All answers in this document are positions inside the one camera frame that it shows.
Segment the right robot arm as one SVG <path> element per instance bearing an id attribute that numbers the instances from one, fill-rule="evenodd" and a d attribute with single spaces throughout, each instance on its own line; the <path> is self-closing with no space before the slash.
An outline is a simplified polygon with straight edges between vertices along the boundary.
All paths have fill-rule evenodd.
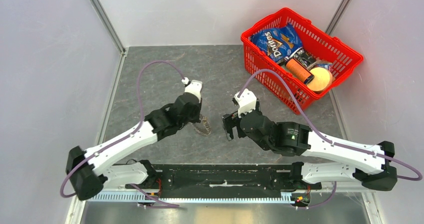
<path id="1" fill-rule="evenodd" d="M 288 181 L 296 189 L 321 182 L 354 182 L 371 190 L 391 191 L 398 181 L 397 169 L 384 158 L 395 154 L 391 142 L 358 144 L 296 122 L 274 122 L 263 115 L 259 105 L 246 113 L 224 114 L 221 119 L 229 141 L 236 130 L 239 138 L 248 137 L 264 151 L 328 160 L 321 164 L 293 163 Z"/>

